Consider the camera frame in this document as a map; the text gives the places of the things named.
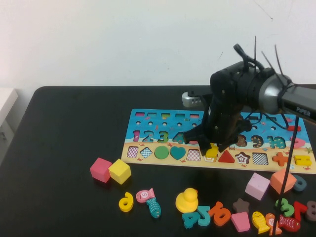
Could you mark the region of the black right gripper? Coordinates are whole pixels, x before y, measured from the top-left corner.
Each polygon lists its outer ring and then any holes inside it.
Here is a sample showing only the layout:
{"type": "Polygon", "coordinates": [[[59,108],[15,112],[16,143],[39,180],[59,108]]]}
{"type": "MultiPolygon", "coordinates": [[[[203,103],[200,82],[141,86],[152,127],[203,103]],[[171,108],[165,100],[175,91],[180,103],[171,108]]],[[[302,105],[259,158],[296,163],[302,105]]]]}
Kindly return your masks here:
{"type": "Polygon", "coordinates": [[[249,120],[243,119],[241,110],[243,104],[232,98],[217,98],[214,95],[199,95],[190,97],[197,99],[205,106],[200,125],[183,133],[184,142],[197,141],[200,153],[205,156],[216,143],[219,152],[238,142],[238,136],[252,128],[249,120]]]}

